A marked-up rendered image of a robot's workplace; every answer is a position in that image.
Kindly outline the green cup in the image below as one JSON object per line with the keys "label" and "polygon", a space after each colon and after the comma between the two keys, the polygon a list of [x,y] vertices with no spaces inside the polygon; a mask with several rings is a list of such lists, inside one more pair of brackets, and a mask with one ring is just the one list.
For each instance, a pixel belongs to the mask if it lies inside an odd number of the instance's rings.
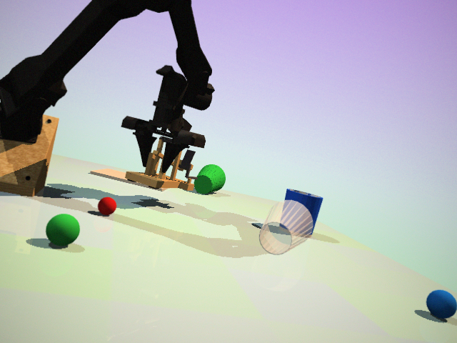
{"label": "green cup", "polygon": [[194,180],[194,188],[200,194],[208,194],[220,190],[226,181],[223,169],[215,164],[204,166],[198,179]]}

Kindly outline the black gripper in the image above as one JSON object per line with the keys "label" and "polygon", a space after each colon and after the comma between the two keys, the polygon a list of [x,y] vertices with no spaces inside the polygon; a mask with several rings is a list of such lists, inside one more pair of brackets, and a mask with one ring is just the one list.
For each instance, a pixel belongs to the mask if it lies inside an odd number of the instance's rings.
{"label": "black gripper", "polygon": [[[158,101],[154,101],[153,106],[156,107],[153,120],[145,121],[126,116],[121,127],[136,130],[133,134],[136,135],[143,167],[146,167],[149,152],[151,152],[153,143],[157,139],[153,133],[173,138],[172,142],[166,141],[162,164],[162,172],[166,173],[182,150],[189,149],[190,146],[204,148],[206,139],[204,135],[181,130],[179,127],[181,114],[185,113],[184,104],[159,97]],[[161,128],[161,130],[157,128]],[[171,133],[167,132],[167,129]]]}

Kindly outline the green ball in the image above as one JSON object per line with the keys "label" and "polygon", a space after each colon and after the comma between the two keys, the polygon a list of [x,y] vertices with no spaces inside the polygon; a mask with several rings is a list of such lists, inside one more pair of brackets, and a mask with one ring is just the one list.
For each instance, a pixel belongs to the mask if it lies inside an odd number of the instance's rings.
{"label": "green ball", "polygon": [[46,237],[57,246],[70,245],[78,237],[79,232],[79,223],[70,214],[58,214],[46,224]]}

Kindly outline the red ball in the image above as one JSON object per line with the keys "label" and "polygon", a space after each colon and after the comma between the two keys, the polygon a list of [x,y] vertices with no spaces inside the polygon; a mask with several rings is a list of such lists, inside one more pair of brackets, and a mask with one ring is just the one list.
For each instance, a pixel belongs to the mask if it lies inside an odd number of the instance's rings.
{"label": "red ball", "polygon": [[97,207],[101,214],[110,215],[116,211],[116,202],[111,197],[104,197],[99,200]]}

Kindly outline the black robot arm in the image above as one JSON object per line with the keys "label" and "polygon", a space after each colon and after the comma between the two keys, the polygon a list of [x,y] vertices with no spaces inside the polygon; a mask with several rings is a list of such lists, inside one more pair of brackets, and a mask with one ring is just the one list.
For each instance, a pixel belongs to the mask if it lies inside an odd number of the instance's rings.
{"label": "black robot arm", "polygon": [[178,42],[176,62],[184,76],[165,65],[159,97],[198,110],[210,107],[215,92],[212,68],[199,42],[191,0],[91,0],[38,56],[25,58],[0,80],[0,139],[35,144],[43,113],[67,93],[64,77],[122,20],[145,9],[168,11]]}

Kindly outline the dark blue ball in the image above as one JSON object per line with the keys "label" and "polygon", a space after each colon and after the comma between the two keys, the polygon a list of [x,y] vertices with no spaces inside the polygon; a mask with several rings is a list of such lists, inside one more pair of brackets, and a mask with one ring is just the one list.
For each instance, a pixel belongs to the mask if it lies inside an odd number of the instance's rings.
{"label": "dark blue ball", "polygon": [[442,319],[452,317],[457,310],[455,297],[443,290],[431,292],[426,304],[432,315]]}

